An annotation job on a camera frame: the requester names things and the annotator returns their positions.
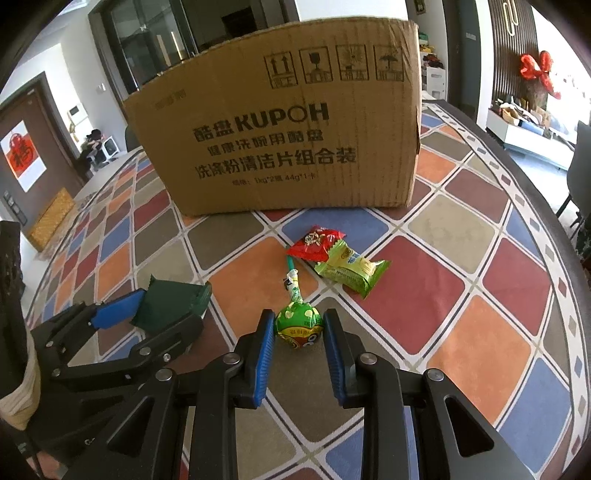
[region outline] cardboard box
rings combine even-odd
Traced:
[[[167,70],[125,110],[185,215],[407,205],[417,26],[356,17],[260,31]]]

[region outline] green lollipop wrapper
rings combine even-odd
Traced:
[[[293,348],[309,346],[322,334],[322,317],[318,310],[301,297],[297,270],[288,257],[289,272],[284,285],[290,293],[290,303],[275,318],[275,332]]]

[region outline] blue gripper pad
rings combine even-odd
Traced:
[[[139,288],[121,298],[100,305],[96,309],[96,315],[91,320],[95,328],[107,329],[124,320],[133,318],[139,305],[144,299],[146,291]]]
[[[275,336],[273,331],[273,324],[275,321],[275,314],[269,311],[268,318],[265,319],[264,331],[261,341],[261,350],[256,362],[255,369],[255,388],[253,393],[253,403],[256,408],[261,406],[262,399],[267,394],[267,381],[269,380],[269,370],[271,369],[271,360],[273,357],[273,346]]]
[[[330,382],[333,387],[333,394],[342,407],[345,403],[345,366],[341,358],[335,338],[334,326],[330,315],[323,316],[324,320],[324,349],[326,360],[329,364]]]

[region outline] rug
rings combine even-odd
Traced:
[[[298,263],[305,300],[321,312],[337,309],[346,330],[394,365],[442,369],[536,478],[555,480],[578,451],[589,413],[586,345],[569,275],[527,196],[477,135],[431,104],[421,143],[408,208],[200,218],[178,211],[140,154],[79,215],[28,324],[72,303],[147,288],[150,275],[209,280],[204,331],[171,364],[177,372],[199,369],[253,331],[262,309],[286,304],[287,245],[316,224],[340,229],[353,249],[392,265],[364,300]],[[125,322],[95,335],[74,361],[123,358],[143,337]],[[236,430],[241,480],[360,477],[362,412],[342,410],[333,398],[321,342],[294,351],[276,341],[267,398],[257,411],[237,411]]]

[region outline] person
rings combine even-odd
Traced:
[[[76,170],[76,173],[85,180],[88,180],[91,177],[90,160],[88,156],[102,146],[103,140],[104,137],[102,132],[98,128],[95,128],[86,136],[86,139],[80,146],[81,153],[74,164],[74,169]]]

